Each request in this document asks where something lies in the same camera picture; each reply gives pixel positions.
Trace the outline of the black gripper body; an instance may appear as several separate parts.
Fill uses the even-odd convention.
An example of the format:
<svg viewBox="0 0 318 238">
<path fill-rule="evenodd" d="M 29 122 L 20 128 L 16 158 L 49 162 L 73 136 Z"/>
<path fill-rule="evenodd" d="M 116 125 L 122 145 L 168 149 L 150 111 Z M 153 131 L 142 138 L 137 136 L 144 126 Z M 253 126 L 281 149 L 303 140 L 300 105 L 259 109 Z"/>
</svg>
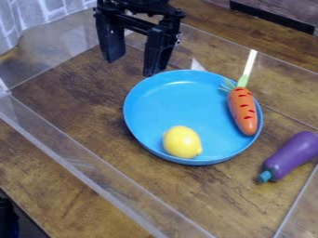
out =
<svg viewBox="0 0 318 238">
<path fill-rule="evenodd" d="M 97 0 L 93 11 L 94 18 L 96 14 L 114 17 L 122 23 L 124 31 L 130 30 L 146 37 L 152 27 L 165 27 L 173 45 L 180 43 L 180 22 L 185 13 L 168 0 Z"/>
</svg>

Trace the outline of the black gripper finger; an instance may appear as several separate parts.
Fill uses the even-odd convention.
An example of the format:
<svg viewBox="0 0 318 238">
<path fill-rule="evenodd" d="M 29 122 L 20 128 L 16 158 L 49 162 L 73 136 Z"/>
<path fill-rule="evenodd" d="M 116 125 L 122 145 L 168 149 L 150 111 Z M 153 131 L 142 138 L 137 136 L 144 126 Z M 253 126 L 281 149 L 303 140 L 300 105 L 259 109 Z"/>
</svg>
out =
<svg viewBox="0 0 318 238">
<path fill-rule="evenodd" d="M 96 28 L 102 58 L 112 63 L 125 54 L 124 25 L 117 18 L 96 14 Z"/>
<path fill-rule="evenodd" d="M 169 30 L 165 27 L 152 27 L 148 30 L 144 50 L 142 74 L 145 76 L 152 76 L 167 68 L 172 48 Z"/>
</svg>

